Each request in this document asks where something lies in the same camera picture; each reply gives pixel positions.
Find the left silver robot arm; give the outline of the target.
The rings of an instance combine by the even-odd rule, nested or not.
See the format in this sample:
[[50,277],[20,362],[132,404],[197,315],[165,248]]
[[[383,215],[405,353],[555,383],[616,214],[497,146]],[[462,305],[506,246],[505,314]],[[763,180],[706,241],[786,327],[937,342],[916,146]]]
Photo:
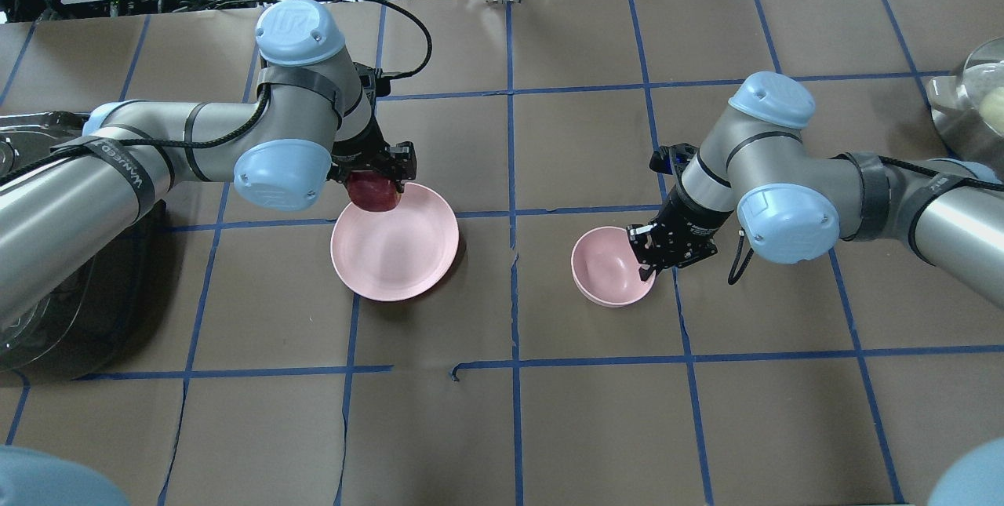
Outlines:
[[18,318],[143,219],[180,182],[231,182],[261,208],[301,212],[334,181],[387,212],[417,175],[409,141],[374,114],[390,77],[351,58],[326,0],[287,0],[254,28],[262,68],[250,103],[128,100],[82,136],[2,177],[3,318]]

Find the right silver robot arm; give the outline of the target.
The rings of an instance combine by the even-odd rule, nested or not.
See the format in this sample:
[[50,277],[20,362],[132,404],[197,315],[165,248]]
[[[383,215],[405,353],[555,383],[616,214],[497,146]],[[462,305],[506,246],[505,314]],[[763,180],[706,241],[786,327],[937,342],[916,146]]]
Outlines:
[[753,253],[776,264],[817,259],[839,241],[896,240],[1001,306],[1003,201],[994,171],[950,157],[813,157],[801,132],[816,109],[799,82],[757,72],[702,144],[657,148],[649,167],[675,185],[649,223],[625,230],[632,277],[648,281],[710,258],[714,235],[737,217]]

